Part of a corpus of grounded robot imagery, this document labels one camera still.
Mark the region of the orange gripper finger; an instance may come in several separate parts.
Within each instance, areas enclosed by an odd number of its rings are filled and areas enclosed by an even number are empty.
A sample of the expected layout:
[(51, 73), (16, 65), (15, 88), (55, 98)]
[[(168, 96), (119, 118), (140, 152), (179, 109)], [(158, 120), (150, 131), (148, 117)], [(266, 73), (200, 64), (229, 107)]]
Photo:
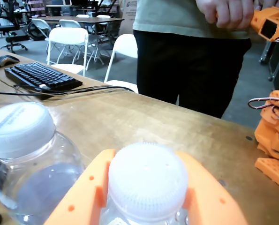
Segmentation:
[(238, 203), (203, 165), (183, 151), (175, 154), (184, 163), (188, 187), (183, 208), (190, 225), (246, 225)]
[(106, 206), (108, 170), (115, 149), (100, 152), (66, 193), (46, 225), (98, 225)]

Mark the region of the person right hand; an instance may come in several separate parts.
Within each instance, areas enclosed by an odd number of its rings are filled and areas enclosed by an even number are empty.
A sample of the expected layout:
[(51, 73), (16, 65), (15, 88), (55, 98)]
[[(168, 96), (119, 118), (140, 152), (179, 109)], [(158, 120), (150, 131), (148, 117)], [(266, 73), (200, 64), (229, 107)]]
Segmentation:
[(196, 5), (206, 21), (218, 28), (245, 29), (254, 15), (251, 0), (197, 0)]

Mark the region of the person left hand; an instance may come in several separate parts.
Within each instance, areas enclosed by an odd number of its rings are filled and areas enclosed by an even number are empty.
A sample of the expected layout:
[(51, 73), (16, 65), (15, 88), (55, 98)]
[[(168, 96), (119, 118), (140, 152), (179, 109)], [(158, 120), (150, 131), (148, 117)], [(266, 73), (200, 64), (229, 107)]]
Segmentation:
[(279, 8), (279, 0), (255, 0), (254, 1), (254, 9), (256, 10), (262, 10), (270, 7)]

